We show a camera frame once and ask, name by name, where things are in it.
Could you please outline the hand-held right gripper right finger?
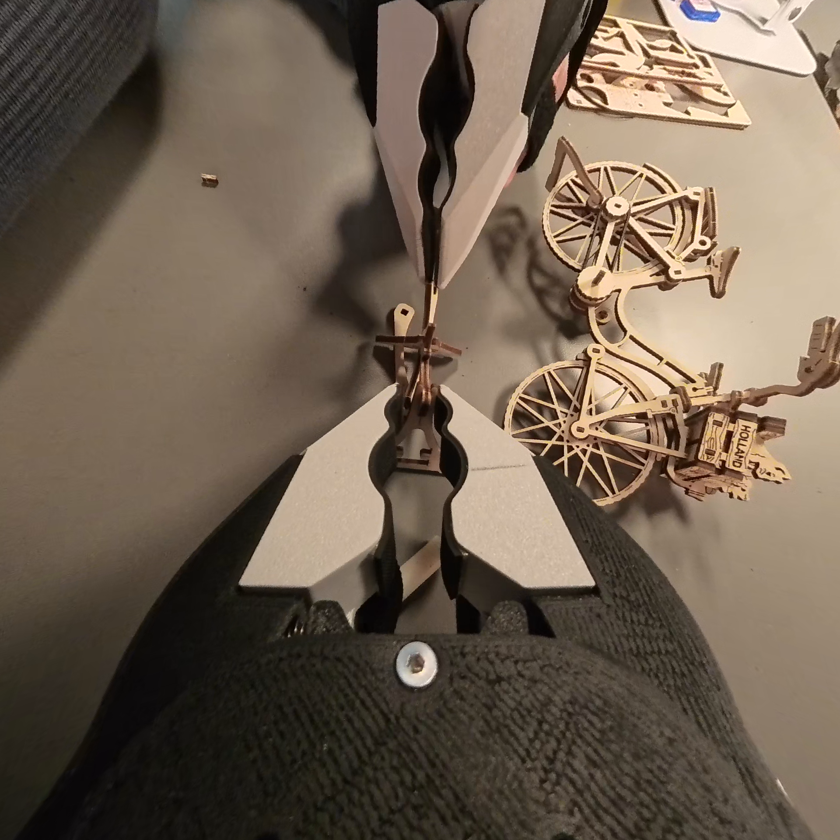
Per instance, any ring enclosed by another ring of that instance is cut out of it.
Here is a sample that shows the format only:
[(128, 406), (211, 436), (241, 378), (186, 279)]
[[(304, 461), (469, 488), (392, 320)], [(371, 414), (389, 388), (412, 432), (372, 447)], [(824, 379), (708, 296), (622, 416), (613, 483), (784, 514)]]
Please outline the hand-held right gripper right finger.
[(451, 486), (440, 549), (449, 597), (487, 615), (499, 602), (593, 593), (593, 575), (536, 458), (445, 385), (434, 425)]

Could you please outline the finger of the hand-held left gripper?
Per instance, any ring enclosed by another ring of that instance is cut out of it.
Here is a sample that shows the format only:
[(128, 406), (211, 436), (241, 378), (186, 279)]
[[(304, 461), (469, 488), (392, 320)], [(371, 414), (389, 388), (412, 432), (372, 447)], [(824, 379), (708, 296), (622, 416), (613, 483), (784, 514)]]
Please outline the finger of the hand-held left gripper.
[(465, 30), (471, 107), (454, 144), (455, 178), (444, 201), (438, 285), (463, 264), (528, 136), (522, 100), (543, 18), (544, 1), (486, 1)]
[(407, 254), (424, 282), (438, 281), (440, 160), (426, 100), (439, 42), (438, 20), (419, 2), (378, 7), (374, 139)]

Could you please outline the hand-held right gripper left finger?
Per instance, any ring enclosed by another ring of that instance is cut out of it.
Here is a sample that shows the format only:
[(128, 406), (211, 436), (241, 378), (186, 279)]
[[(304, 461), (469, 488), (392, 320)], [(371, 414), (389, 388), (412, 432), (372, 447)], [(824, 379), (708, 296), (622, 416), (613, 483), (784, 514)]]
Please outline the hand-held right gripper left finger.
[(384, 487), (396, 470), (400, 405), (388, 385), (307, 447), (240, 587), (336, 602), (348, 614), (377, 591), (375, 556), (394, 535)]

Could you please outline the small wooden model assembly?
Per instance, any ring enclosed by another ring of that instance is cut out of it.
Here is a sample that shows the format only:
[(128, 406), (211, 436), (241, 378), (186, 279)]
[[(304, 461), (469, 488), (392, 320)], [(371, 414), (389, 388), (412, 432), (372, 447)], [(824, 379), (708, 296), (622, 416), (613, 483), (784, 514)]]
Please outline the small wooden model assembly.
[(453, 360), (462, 351), (443, 342), (432, 322), (411, 332), (414, 308), (398, 304), (392, 311), (392, 332), (379, 334), (375, 346), (393, 352), (394, 379), (401, 415), (395, 435), (399, 469), (440, 473), (440, 442), (434, 425), (439, 387), (433, 382), (434, 362)]

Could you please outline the wooden bicycle model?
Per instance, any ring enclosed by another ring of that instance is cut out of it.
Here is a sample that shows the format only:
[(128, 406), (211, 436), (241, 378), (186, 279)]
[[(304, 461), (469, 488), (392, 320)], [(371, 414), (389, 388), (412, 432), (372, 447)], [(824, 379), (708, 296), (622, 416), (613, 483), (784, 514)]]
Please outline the wooden bicycle model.
[(542, 233), (575, 272), (570, 304), (590, 342), (547, 364), (511, 395), (505, 431), (606, 507), (660, 471), (691, 498), (749, 499), (755, 480), (782, 485), (787, 467), (769, 451), (786, 421), (751, 407), (803, 397), (838, 382), (838, 324), (815, 320), (793, 384), (721, 390), (723, 364), (691, 369), (632, 325), (633, 291), (706, 281), (723, 298), (740, 256), (718, 247), (712, 187), (683, 187), (652, 164), (583, 164), (562, 137), (547, 181)]

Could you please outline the white adjustable stand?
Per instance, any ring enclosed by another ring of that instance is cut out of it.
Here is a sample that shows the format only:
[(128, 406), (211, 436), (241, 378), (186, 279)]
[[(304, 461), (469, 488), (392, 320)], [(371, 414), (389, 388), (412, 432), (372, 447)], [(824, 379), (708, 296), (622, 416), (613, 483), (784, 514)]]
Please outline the white adjustable stand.
[(778, 70), (797, 77), (816, 68), (811, 48), (796, 22), (810, 1), (712, 1), (720, 10), (715, 23), (687, 19), (680, 1), (657, 1), (666, 24), (690, 45), (712, 56)]

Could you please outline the wooden offcut pieces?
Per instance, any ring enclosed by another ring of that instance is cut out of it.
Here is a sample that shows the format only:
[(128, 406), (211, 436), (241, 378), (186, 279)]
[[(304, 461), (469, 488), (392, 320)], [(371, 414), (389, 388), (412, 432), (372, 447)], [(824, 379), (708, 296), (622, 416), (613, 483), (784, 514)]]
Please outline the wooden offcut pieces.
[(816, 68), (813, 77), (819, 87), (833, 118), (839, 124), (839, 58), (838, 54), (821, 52), (815, 57)]

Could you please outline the person's torso grey sweater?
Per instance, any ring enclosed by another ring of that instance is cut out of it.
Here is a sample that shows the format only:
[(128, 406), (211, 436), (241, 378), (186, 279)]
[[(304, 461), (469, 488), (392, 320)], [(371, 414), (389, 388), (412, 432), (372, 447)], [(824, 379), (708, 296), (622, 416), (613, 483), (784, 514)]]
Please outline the person's torso grey sweater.
[(1, 2), (1, 230), (138, 68), (158, 2)]

